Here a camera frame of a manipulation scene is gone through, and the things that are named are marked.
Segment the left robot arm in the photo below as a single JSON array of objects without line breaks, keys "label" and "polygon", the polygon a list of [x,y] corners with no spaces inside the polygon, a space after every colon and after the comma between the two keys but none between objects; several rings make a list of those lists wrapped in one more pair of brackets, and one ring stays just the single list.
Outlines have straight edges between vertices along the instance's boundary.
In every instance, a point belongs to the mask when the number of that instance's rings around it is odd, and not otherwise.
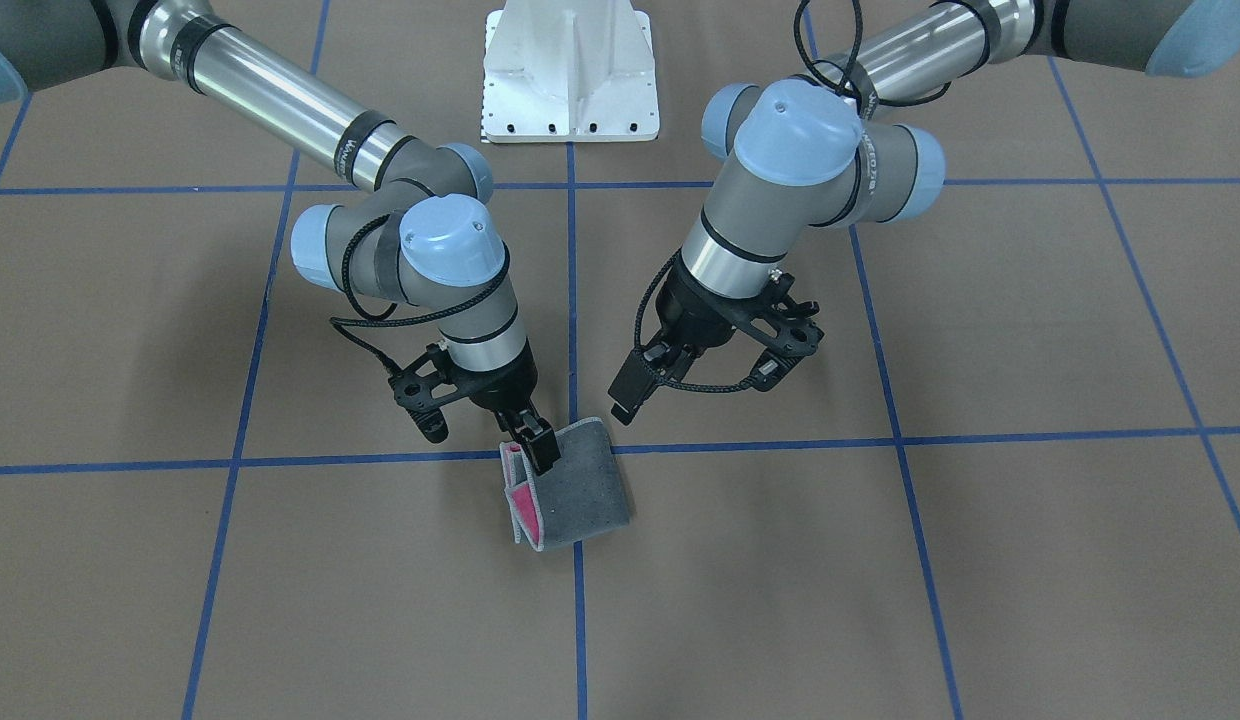
[{"label": "left robot arm", "polygon": [[880,35],[857,35],[844,53],[797,50],[799,74],[720,88],[704,109],[719,178],[644,292],[660,328],[635,338],[608,389],[622,424],[660,387],[693,392],[689,368],[737,332],[763,351],[732,393],[768,392],[815,354],[818,307],[794,300],[781,269],[800,233],[916,218],[946,177],[930,133],[877,114],[937,100],[955,79],[1023,55],[1202,77],[1240,51],[1240,1],[934,1]]}]

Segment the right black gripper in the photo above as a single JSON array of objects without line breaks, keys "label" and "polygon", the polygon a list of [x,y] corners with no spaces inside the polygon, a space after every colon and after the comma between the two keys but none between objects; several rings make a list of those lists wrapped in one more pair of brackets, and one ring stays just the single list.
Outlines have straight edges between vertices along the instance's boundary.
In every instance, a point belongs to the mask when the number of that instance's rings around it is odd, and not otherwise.
[{"label": "right black gripper", "polygon": [[529,473],[539,477],[560,460],[556,430],[532,400],[538,380],[534,354],[518,354],[511,363],[489,372],[455,366],[454,379],[475,406],[482,406],[502,421],[503,432],[510,434],[529,461]]}]

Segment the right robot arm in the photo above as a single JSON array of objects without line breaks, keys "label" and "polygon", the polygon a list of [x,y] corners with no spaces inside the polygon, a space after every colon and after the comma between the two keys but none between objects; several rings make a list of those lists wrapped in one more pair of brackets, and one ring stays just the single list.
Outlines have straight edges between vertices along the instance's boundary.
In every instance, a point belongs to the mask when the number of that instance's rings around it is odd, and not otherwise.
[{"label": "right robot arm", "polygon": [[360,204],[305,209],[291,261],[306,281],[342,292],[352,315],[332,327],[376,357],[429,442],[446,439],[443,409],[469,400],[533,473],[560,460],[532,398],[536,361],[477,150],[420,141],[208,1],[0,1],[0,104],[122,67],[223,102],[365,192]]}]

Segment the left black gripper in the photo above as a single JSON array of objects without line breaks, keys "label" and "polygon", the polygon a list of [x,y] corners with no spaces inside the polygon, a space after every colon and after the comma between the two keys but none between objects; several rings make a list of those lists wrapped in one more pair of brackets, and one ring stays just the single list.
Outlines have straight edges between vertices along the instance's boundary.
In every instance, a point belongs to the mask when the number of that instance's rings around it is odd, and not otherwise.
[{"label": "left black gripper", "polygon": [[754,301],[724,299],[696,281],[684,261],[670,260],[670,269],[658,290],[658,345],[629,351],[608,397],[614,402],[611,415],[625,428],[637,418],[640,406],[661,385],[665,373],[687,373],[707,349],[724,346],[737,331],[734,320],[743,320],[745,335],[766,345],[770,336],[754,327],[746,309]]}]

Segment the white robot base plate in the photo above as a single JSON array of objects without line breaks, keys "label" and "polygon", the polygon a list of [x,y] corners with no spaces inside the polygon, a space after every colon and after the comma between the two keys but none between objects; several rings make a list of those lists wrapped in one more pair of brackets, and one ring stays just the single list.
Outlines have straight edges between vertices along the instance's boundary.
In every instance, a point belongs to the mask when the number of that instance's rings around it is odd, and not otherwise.
[{"label": "white robot base plate", "polygon": [[507,1],[484,29],[484,141],[658,138],[652,24],[632,2]]}]

